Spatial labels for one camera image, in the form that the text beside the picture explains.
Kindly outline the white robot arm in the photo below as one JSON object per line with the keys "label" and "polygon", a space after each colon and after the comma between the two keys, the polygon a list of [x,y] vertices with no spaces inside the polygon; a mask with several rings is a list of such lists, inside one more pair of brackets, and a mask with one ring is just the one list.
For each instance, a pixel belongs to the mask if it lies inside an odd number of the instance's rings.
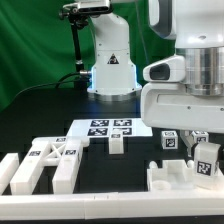
{"label": "white robot arm", "polygon": [[146,66],[141,86],[129,55],[127,22],[92,19],[96,63],[88,92],[102,100],[141,93],[145,125],[224,133],[224,0],[148,0],[149,26],[175,41],[175,54]]}

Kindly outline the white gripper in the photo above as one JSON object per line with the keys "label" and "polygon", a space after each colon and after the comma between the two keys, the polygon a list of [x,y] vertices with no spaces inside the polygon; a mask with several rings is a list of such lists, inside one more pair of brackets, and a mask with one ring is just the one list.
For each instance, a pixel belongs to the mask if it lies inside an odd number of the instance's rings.
{"label": "white gripper", "polygon": [[141,119],[146,126],[179,129],[189,157],[194,141],[188,130],[224,133],[224,96],[194,96],[183,83],[183,56],[171,56],[143,69],[146,81],[140,100]]}

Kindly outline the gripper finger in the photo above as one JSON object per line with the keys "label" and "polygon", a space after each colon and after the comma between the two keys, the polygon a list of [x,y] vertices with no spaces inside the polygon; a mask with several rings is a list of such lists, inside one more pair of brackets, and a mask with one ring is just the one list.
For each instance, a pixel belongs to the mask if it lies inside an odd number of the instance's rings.
{"label": "gripper finger", "polygon": [[218,150],[218,162],[220,167],[224,167],[224,145],[221,145]]}

